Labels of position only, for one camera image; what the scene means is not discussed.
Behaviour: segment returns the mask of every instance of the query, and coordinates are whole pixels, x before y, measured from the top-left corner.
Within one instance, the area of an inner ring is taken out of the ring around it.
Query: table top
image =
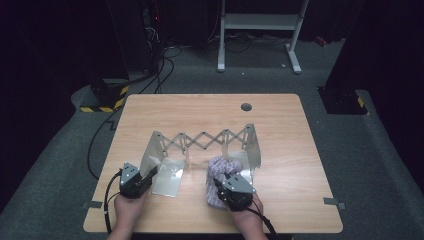
[[[249,103],[250,111],[241,105]],[[300,99],[295,94],[161,94],[128,97],[106,158],[93,201],[102,202],[107,184],[123,163],[139,166],[153,131],[173,137],[179,132],[217,135],[239,132],[253,123],[261,151],[261,167],[253,186],[264,215],[278,233],[338,233],[338,209],[324,204],[332,198]],[[228,212],[206,201],[208,161],[221,146],[190,147],[190,157],[176,197],[150,194],[135,232],[237,233]],[[119,191],[118,181],[110,194]],[[110,204],[112,226],[115,224]],[[106,232],[103,208],[88,210],[84,229]]]

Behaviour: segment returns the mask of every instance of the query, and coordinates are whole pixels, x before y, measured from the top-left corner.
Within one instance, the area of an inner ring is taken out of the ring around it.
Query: person's right hand
[[[249,208],[263,214],[264,206],[257,194],[253,194],[253,201],[256,203],[259,210],[254,203],[252,203]],[[263,231],[263,221],[258,215],[246,210],[240,212],[228,211],[231,213],[237,229],[243,234],[246,240],[268,239]]]

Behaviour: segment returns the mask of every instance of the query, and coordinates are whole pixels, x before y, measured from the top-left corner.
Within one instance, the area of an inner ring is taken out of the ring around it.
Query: patterned cloth
[[[214,208],[225,209],[225,204],[218,198],[214,178],[225,181],[224,173],[236,174],[243,170],[243,165],[238,160],[228,161],[223,156],[217,156],[209,160],[208,175],[206,179],[206,199],[208,204]]]

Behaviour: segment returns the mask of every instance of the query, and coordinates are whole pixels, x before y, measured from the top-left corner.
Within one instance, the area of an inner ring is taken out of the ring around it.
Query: light wood surface
[[[240,106],[250,103],[252,110]],[[179,132],[217,135],[223,129],[239,132],[255,125],[262,166],[253,186],[265,206],[264,215],[278,233],[337,233],[343,225],[332,198],[302,104],[294,94],[178,94],[129,96],[110,147],[93,201],[103,201],[112,176],[128,161],[139,166],[153,131],[168,138]],[[178,195],[150,194],[136,232],[236,233],[229,214],[206,202],[208,161],[220,146],[190,147]],[[115,181],[110,195],[118,191]],[[115,213],[111,204],[112,226]],[[106,232],[103,209],[90,208],[84,223],[88,232]]]

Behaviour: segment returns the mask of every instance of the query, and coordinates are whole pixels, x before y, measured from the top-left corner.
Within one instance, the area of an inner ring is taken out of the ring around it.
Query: human hand
[[[257,194],[253,194],[253,202],[249,208],[262,214],[264,206]],[[230,213],[234,224],[246,240],[268,239],[263,231],[263,220],[258,215],[247,210],[240,212],[230,211]]]
[[[115,198],[116,224],[108,239],[131,239],[134,227],[142,214],[148,189],[140,198],[129,199],[122,195]]]

